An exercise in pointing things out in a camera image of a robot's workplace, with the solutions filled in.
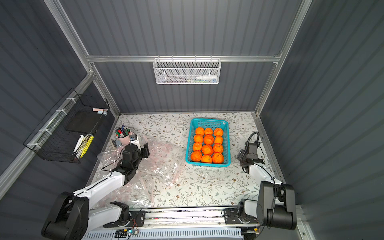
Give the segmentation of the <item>clear pink-dotted zip-top bag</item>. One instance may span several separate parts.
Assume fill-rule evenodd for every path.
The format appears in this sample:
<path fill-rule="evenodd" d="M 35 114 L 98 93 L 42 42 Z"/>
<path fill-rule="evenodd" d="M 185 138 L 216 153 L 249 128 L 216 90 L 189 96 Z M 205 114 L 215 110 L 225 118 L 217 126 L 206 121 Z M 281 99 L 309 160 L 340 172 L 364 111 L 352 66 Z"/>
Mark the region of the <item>clear pink-dotted zip-top bag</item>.
<path fill-rule="evenodd" d="M 104 207 L 114 201 L 127 204 L 131 209 L 161 206 L 162 201 L 171 195 L 171 187 L 166 188 L 160 184 L 153 185 L 152 179 L 141 171 L 141 164 L 143 162 L 144 159 L 129 183 L 103 197 L 93 206 L 93 209 Z"/>

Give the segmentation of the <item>orange from cluster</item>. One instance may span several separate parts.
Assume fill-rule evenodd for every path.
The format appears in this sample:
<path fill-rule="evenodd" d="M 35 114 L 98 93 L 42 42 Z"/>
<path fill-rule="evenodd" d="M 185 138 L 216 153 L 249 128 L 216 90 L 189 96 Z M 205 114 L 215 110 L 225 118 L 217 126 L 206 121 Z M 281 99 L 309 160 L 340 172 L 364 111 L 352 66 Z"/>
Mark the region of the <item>orange from cluster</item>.
<path fill-rule="evenodd" d="M 204 142 L 204 136 L 200 134 L 194 135 L 194 142 L 202 144 Z"/>

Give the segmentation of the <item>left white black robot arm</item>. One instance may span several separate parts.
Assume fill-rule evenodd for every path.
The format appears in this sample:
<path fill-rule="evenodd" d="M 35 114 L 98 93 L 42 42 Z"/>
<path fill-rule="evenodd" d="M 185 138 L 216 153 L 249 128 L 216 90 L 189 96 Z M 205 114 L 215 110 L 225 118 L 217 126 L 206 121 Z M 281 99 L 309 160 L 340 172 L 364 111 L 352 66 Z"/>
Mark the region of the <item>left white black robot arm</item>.
<path fill-rule="evenodd" d="M 142 159 L 150 156 L 149 145 L 139 148 L 126 145 L 118 157 L 117 166 L 108 175 L 88 187 L 73 193 L 63 192 L 55 200 L 43 224 L 41 235 L 51 240 L 80 240 L 88 232 L 104 226 L 113 227 L 134 224 L 129 206 L 111 202 L 94 209 L 94 205 L 113 191 L 129 183 L 136 175 Z"/>

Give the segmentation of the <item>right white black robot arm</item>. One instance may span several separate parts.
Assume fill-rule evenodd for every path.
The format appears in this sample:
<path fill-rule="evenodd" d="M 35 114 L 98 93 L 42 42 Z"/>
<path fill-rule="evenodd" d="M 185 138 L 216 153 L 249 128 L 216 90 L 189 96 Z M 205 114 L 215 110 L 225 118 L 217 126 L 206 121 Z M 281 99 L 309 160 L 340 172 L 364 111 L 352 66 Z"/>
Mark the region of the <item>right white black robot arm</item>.
<path fill-rule="evenodd" d="M 257 200 L 243 199 L 239 203 L 238 216 L 240 221 L 256 220 L 260 226 L 295 230 L 297 212 L 295 190 L 293 186 L 284 184 L 273 177 L 258 158 L 259 143 L 246 143 L 239 152 L 238 160 L 243 171 L 259 181 Z"/>

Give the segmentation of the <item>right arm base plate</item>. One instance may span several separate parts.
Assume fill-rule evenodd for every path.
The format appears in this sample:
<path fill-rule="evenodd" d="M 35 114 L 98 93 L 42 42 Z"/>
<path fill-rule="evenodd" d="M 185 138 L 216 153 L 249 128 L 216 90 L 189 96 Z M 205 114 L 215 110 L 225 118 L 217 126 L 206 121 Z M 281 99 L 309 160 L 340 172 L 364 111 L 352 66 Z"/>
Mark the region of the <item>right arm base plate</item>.
<path fill-rule="evenodd" d="M 256 217 L 240 212 L 238 208 L 224 209 L 221 214 L 225 219 L 226 225 L 260 224 Z"/>

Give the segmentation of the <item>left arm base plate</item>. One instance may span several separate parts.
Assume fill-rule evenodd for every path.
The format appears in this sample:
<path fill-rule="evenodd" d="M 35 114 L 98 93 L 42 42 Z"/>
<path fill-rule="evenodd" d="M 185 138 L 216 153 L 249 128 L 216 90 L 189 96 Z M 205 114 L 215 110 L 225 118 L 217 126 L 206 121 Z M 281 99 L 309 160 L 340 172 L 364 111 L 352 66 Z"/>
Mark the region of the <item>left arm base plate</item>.
<path fill-rule="evenodd" d="M 104 228 L 133 228 L 142 227 L 144 225 L 146 211 L 128 211 L 126 214 L 122 214 L 120 218 L 108 224 L 103 225 Z"/>

